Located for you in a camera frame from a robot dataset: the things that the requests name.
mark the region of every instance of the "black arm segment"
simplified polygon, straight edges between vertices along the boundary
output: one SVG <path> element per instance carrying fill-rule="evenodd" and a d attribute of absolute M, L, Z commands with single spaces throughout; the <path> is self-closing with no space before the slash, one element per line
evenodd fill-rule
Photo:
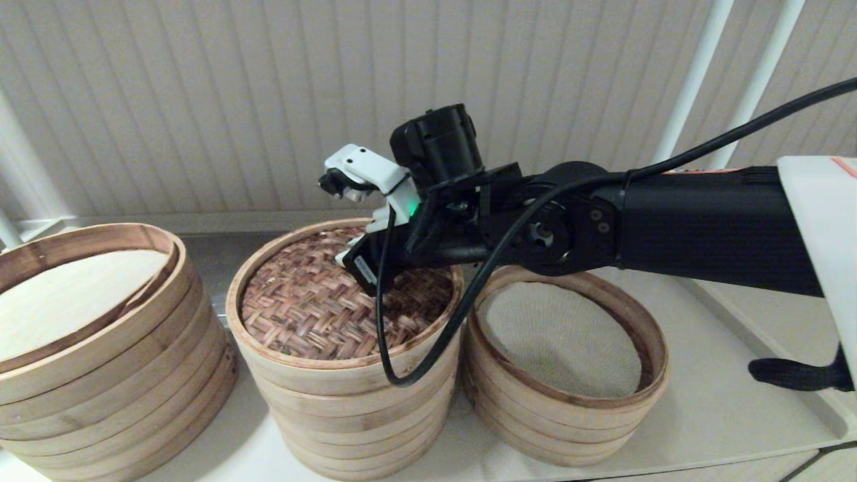
<path fill-rule="evenodd" d="M 665 174 L 593 193 L 619 211 L 616 266 L 823 296 L 775 167 Z"/>

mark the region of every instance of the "white vertical pipe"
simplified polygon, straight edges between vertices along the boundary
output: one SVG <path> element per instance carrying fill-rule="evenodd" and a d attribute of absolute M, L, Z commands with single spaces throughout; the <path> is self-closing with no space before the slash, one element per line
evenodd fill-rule
<path fill-rule="evenodd" d="M 0 172 L 18 202 L 40 218 L 73 214 L 36 154 L 12 105 L 0 88 Z"/>
<path fill-rule="evenodd" d="M 16 248 L 22 244 L 18 228 L 6 217 L 2 209 L 0 209 L 0 241 L 3 241 L 6 248 Z"/>
<path fill-rule="evenodd" d="M 786 3 L 783 4 L 780 16 L 776 19 L 774 32 L 768 40 L 768 45 L 764 48 L 762 58 L 750 79 L 750 84 L 744 91 L 744 97 L 738 104 L 738 110 L 732 117 L 732 122 L 729 123 L 729 130 L 750 120 L 756 111 L 758 102 L 762 99 L 762 94 L 768 87 L 770 77 L 774 74 L 774 69 L 780 61 L 782 51 L 786 48 L 788 38 L 794 31 L 794 25 L 800 17 L 803 6 L 804 0 L 786 0 Z M 725 169 L 729 165 L 729 160 L 732 159 L 732 154 L 736 148 L 738 148 L 738 142 L 733 142 L 719 149 L 714 154 L 714 159 L 711 160 L 710 169 Z"/>
<path fill-rule="evenodd" d="M 726 27 L 726 20 L 729 18 L 729 12 L 732 11 L 733 3 L 734 0 L 715 0 L 714 4 L 711 5 L 708 18 L 705 19 L 705 27 L 697 43 L 696 52 L 693 54 L 690 69 L 685 75 L 685 82 L 681 86 L 679 98 L 673 105 L 673 112 L 669 115 L 661 141 L 657 144 L 655 156 L 651 161 L 652 164 L 672 156 L 675 144 L 679 141 L 687 116 L 690 114 L 693 102 L 699 93 L 699 88 L 702 87 L 705 73 L 708 72 L 708 67 L 711 65 L 711 59 L 714 57 L 717 44 L 720 42 L 723 29 Z"/>

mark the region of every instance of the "white cloth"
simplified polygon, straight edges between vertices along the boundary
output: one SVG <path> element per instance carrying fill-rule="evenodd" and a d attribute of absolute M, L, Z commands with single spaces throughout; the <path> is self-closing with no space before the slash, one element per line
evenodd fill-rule
<path fill-rule="evenodd" d="M 575 292 L 515 283 L 479 307 L 494 347 L 536 380 L 574 395 L 619 398 L 636 391 L 640 359 L 606 311 Z"/>
<path fill-rule="evenodd" d="M 0 359 L 73 334 L 133 294 L 164 266 L 154 250 L 112 251 L 68 262 L 0 294 Z"/>

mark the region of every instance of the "woven bamboo lid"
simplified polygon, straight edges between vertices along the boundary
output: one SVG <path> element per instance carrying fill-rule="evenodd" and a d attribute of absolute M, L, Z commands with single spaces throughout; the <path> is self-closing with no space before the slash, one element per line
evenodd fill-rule
<path fill-rule="evenodd" d="M 288 244 L 259 266 L 241 299 L 241 320 L 263 346 L 320 360 L 362 358 L 378 352 L 375 299 L 334 257 L 359 227 L 318 232 Z M 452 301 L 448 269 L 402 273 L 384 295 L 390 348 L 414 339 Z"/>

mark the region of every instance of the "red label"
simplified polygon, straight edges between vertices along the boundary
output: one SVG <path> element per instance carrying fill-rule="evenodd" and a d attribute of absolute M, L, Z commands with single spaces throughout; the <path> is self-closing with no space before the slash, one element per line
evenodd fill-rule
<path fill-rule="evenodd" d="M 845 160 L 841 157 L 831 157 L 833 162 L 836 162 L 842 169 L 845 170 L 852 178 L 857 179 L 857 160 L 848 159 Z"/>

